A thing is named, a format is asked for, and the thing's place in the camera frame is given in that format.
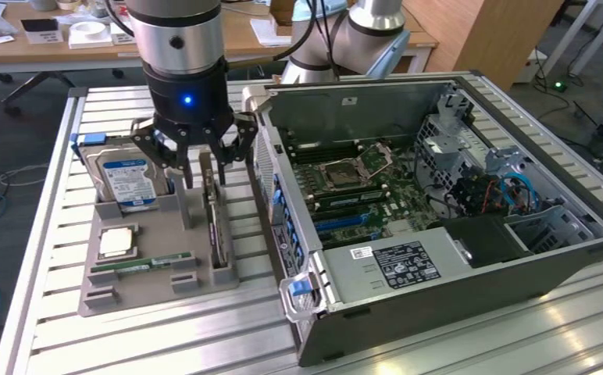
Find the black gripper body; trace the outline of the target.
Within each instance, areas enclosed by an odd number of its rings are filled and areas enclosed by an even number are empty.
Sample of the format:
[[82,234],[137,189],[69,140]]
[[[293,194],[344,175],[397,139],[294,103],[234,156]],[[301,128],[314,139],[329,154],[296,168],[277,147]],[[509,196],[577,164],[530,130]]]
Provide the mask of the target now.
[[214,132],[226,131],[233,111],[228,103],[224,59],[192,74],[161,73],[146,62],[142,71],[158,118],[190,127],[208,127]]

